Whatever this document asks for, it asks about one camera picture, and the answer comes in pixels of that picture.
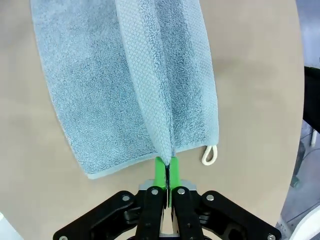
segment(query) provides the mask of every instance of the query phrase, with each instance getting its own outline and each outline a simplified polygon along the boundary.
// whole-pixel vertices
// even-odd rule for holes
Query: light blue towel
[[[31,0],[31,10],[56,114],[89,178],[218,143],[198,0]]]

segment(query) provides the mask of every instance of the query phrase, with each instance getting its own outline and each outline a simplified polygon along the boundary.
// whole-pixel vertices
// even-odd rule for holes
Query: towel fold
[[[197,0],[31,0],[31,10],[54,109],[89,178],[218,143]]]

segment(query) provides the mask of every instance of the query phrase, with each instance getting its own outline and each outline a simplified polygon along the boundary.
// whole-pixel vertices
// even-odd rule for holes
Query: table
[[[0,3],[0,211],[25,240],[49,240],[116,192],[136,193],[138,184],[153,178],[154,162],[87,179],[50,101],[29,4]],[[201,163],[203,147],[179,153],[181,178],[200,193],[220,192],[274,225],[302,123],[304,62],[295,1],[200,4],[214,65],[220,141],[211,166]],[[166,214],[163,230],[170,232]]]

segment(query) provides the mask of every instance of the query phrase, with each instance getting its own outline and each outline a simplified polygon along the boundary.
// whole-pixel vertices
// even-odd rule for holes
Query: floor
[[[289,187],[281,212],[292,231],[304,216],[320,205],[320,136],[318,134],[315,146],[311,147],[311,132],[311,127],[303,121],[300,139],[305,154],[297,175],[300,184],[297,188]],[[312,240],[316,239],[320,239],[320,234]]]

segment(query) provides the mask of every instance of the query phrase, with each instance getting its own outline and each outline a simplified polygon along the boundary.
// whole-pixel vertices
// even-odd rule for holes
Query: round table
[[[0,211],[25,240],[49,240],[116,192],[135,194],[154,177],[154,161],[96,180],[85,176],[51,104],[29,4],[0,3]],[[218,159],[204,166],[204,147],[181,152],[180,176],[199,193],[216,190],[275,225],[294,169],[303,112],[295,1],[200,4],[218,97]],[[166,211],[164,232],[171,231],[169,215]]]

